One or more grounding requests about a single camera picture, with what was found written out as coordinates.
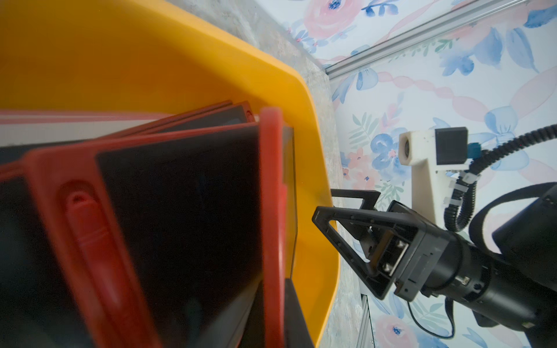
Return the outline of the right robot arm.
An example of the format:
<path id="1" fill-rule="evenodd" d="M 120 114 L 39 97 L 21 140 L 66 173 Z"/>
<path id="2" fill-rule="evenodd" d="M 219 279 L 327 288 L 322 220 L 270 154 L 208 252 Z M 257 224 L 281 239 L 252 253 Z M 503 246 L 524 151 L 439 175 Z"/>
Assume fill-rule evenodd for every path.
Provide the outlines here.
<path id="1" fill-rule="evenodd" d="M 490 212 L 479 211 L 464 239 L 394 201 L 375 209 L 377 191 L 335 189 L 357 198 L 358 209 L 317 207 L 313 223 L 378 299 L 389 293 L 406 302 L 418 294 L 445 297 L 474 313 L 481 327 L 505 326 L 526 334 L 533 347 L 556 346 L 556 185 L 537 184 L 503 195 L 493 207 L 519 200 L 529 206 L 484 241 Z"/>

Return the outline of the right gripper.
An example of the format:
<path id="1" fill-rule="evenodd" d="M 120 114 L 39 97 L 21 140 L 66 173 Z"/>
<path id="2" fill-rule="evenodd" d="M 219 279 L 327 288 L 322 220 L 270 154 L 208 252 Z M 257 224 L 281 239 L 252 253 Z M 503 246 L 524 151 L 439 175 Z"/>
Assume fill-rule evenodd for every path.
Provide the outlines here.
<path id="1" fill-rule="evenodd" d="M 394 201 L 375 211 L 376 190 L 331 189 L 332 197 L 361 200 L 360 210 L 317 207 L 313 223 L 374 297 L 391 287 L 412 301 L 424 288 L 453 238 L 410 207 Z"/>

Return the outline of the red writing tablet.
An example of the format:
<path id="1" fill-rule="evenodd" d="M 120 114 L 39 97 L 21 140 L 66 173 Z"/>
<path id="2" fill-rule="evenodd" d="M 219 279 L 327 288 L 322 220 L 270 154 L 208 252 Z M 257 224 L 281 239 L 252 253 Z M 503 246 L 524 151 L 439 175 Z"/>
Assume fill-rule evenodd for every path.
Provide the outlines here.
<path id="1" fill-rule="evenodd" d="M 199 128 L 232 126 L 255 122 L 255 116 L 247 101 L 233 104 L 231 101 L 213 104 L 201 109 L 177 114 L 151 123 L 121 130 L 100 139 L 119 139 L 126 136 L 142 136 L 154 133 L 187 131 Z"/>
<path id="2" fill-rule="evenodd" d="M 22 166 L 98 347 L 282 347 L 283 117 L 38 149 Z"/>

